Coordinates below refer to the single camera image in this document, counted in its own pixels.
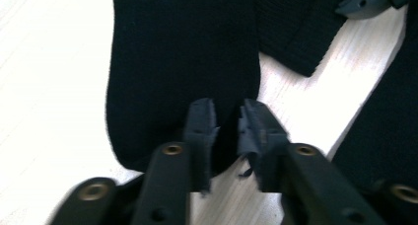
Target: black fabric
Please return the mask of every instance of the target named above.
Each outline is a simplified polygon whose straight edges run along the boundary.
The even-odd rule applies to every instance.
[[[260,72],[252,0],[113,0],[106,122],[118,161],[147,170],[153,150],[181,140],[189,104],[214,99],[221,126],[214,173],[237,158],[238,105]]]
[[[408,9],[402,47],[361,109],[333,158],[349,180],[418,188],[418,2]]]
[[[254,0],[259,49],[312,76],[346,19],[334,14],[342,0]]]

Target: wood grain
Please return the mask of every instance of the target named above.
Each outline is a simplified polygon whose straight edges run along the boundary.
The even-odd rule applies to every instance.
[[[337,146],[395,53],[404,13],[348,21],[312,78],[260,53],[259,99],[292,141]],[[115,160],[105,130],[112,25],[111,0],[0,0],[0,224],[45,224],[79,182],[138,175]],[[240,181],[246,168],[192,195],[193,224],[278,224],[278,194]]]

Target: ribbed fabric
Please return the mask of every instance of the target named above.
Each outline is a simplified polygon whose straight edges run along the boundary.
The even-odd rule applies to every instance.
[[[237,159],[238,106],[258,94],[252,0],[113,0],[106,120],[126,168],[147,170],[153,150],[181,140],[190,103],[211,98],[221,129],[215,174]]]
[[[418,188],[418,2],[409,5],[406,36],[355,119],[333,163],[356,186],[379,180]]]
[[[254,0],[260,51],[312,76],[346,19],[342,0]]]

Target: white table surface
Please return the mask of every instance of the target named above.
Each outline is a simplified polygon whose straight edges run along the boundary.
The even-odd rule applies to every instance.
[[[259,100],[293,142],[332,152],[401,43],[405,10],[348,21],[311,78],[260,53]],[[46,224],[93,177],[138,173],[115,160],[105,128],[112,0],[0,0],[0,224]],[[278,194],[240,181],[237,162],[192,197],[192,224],[278,224]]]

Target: black cloth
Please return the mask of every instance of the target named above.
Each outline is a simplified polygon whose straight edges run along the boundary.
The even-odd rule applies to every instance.
[[[214,174],[237,159],[238,106],[258,94],[252,0],[113,0],[106,123],[126,168],[147,170],[153,150],[181,140],[190,103],[211,98],[221,126]]]
[[[418,2],[405,40],[338,148],[333,163],[356,186],[379,180],[418,188]]]
[[[254,0],[259,49],[286,67],[312,76],[346,18],[342,0]]]

